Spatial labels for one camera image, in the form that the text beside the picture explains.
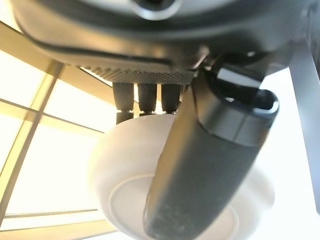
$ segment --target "metal frame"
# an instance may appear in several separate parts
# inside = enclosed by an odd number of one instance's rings
[[[23,35],[0,21],[0,50],[26,62],[46,73],[30,107],[25,107],[0,98],[0,113],[22,120],[18,134],[0,173],[0,226],[3,219],[52,216],[61,214],[95,212],[96,209],[66,212],[41,212],[31,214],[9,214],[6,209],[13,192],[24,158],[38,124],[54,126],[82,135],[101,136],[103,132],[86,127],[44,112],[57,79],[79,88],[95,97],[114,105],[113,90],[104,82],[73,66],[63,65],[38,51]],[[139,115],[138,103],[134,103],[135,115]],[[74,223],[60,226],[30,229],[0,230],[2,239],[82,239],[114,232],[105,220]]]
[[[289,64],[308,158],[316,210],[320,213],[320,81],[307,40],[294,47]]]

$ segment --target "black plastic housing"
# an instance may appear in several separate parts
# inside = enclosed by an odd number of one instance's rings
[[[155,239],[193,240],[215,220],[248,173],[277,114],[273,93],[256,89],[251,97],[230,102],[236,96],[226,89],[232,87],[212,89],[211,80],[199,71],[159,158],[143,222]]]

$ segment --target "window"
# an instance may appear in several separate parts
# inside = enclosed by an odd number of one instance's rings
[[[5,164],[8,153],[14,142],[22,120],[0,113],[0,171]]]
[[[132,237],[125,235],[122,232],[112,232],[100,236],[86,238],[87,240],[133,240]]]
[[[0,98],[29,107],[45,72],[0,50]]]
[[[101,132],[116,125],[114,105],[61,80],[56,82],[44,112]]]
[[[0,0],[0,21],[21,32],[13,15],[10,0]]]
[[[95,209],[87,163],[98,138],[38,125],[6,214]]]

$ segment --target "textured grille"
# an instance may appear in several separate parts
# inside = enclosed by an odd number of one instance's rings
[[[194,76],[192,71],[148,72],[120,68],[102,69],[100,67],[90,66],[85,68],[107,81],[116,83],[187,85]]]

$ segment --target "circular lens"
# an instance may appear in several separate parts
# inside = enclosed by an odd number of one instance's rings
[[[131,0],[132,9],[147,20],[164,20],[172,17],[180,8],[182,0]]]

